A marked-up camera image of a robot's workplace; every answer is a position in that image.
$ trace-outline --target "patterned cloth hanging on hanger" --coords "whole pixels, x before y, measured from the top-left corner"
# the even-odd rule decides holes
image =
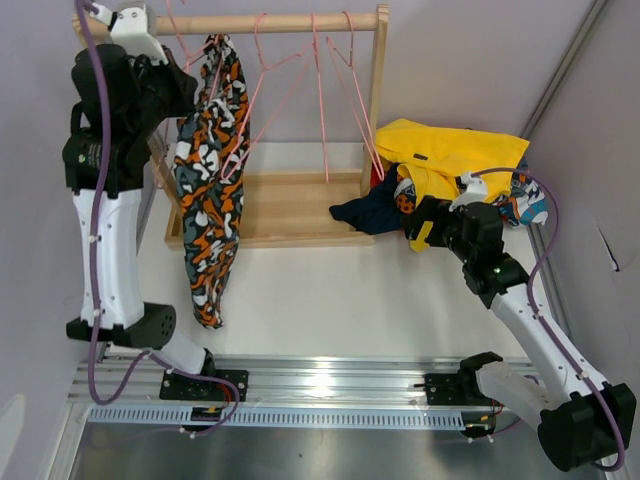
[[[174,174],[194,315],[202,325],[219,328],[223,325],[220,300],[240,241],[244,194],[243,165],[228,179],[221,178],[220,167],[227,158],[239,162],[249,147],[248,121],[242,136],[238,135],[249,101],[229,36],[215,35],[207,38],[209,42],[196,111],[178,121]],[[240,147],[230,155],[237,142]]]

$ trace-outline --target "wall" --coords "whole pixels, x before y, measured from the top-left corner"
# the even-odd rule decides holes
[[[373,12],[383,0],[241,0],[211,2],[173,0],[175,15]],[[590,0],[388,0],[390,26],[380,124],[398,117],[424,123],[472,127],[518,134],[539,99],[584,16]],[[165,0],[150,0],[165,14]],[[348,34],[331,34],[345,52]],[[330,140],[355,141],[360,133],[337,80],[320,35],[326,127]],[[372,34],[356,34],[356,65],[368,90]],[[195,51],[203,39],[187,38]],[[234,35],[253,92],[259,64],[252,35]],[[268,62],[275,62],[311,41],[310,34],[263,35]],[[175,40],[163,42],[179,53]],[[303,61],[267,74],[264,92],[253,116],[254,132],[284,97]],[[349,71],[341,71],[349,81]],[[320,138],[315,67],[307,72],[298,95],[268,130],[271,141]]]
[[[151,2],[160,13],[164,2]],[[259,12],[258,0],[174,1],[176,14]],[[375,1],[279,0],[269,11],[373,10]],[[588,0],[404,0],[391,2],[382,122],[400,116],[430,123],[517,132],[540,95]],[[86,345],[67,341],[64,324],[80,309],[82,278],[77,219],[64,187],[60,151],[77,96],[69,71],[78,43],[69,18],[71,1],[10,2],[0,18],[0,405],[15,393],[27,398],[26,423],[6,478],[39,478],[62,419],[63,402]],[[347,36],[337,37],[346,45]],[[357,38],[360,77],[368,78],[370,35]],[[269,59],[303,41],[264,39]],[[197,39],[191,45],[197,45]],[[257,80],[250,36],[236,39],[250,86]],[[356,139],[357,131],[327,78],[331,140]],[[258,103],[254,125],[275,107],[287,72],[274,74]],[[271,139],[319,138],[312,83],[283,112]]]
[[[611,2],[537,131],[529,159],[559,196],[553,256],[576,343],[640,394],[640,3]],[[614,272],[608,244],[619,272]],[[640,476],[640,430],[627,455]]]

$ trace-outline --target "dark blue cloth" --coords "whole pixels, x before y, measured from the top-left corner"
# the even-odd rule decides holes
[[[397,170],[397,165],[393,164],[383,182],[373,187],[366,197],[329,207],[333,219],[347,222],[357,231],[369,235],[401,230],[405,214],[398,209],[394,198],[398,186]]]

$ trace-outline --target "wooden base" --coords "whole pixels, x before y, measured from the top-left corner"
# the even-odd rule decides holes
[[[269,172],[245,175],[240,246],[317,247],[371,245],[373,237],[335,221],[331,205],[360,197],[359,169],[323,172]],[[182,219],[173,207],[165,242],[182,250]]]

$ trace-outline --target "yellow shirt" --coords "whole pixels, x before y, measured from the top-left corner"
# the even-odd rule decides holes
[[[416,187],[416,205],[425,195],[453,200],[460,192],[456,177],[492,167],[515,168],[529,142],[503,133],[457,128],[428,127],[406,119],[396,120],[376,132],[376,148],[385,160],[398,163],[398,174],[411,178]],[[511,173],[486,175],[492,202],[511,191]],[[431,231],[426,222],[418,239],[411,242],[417,252],[427,247]]]

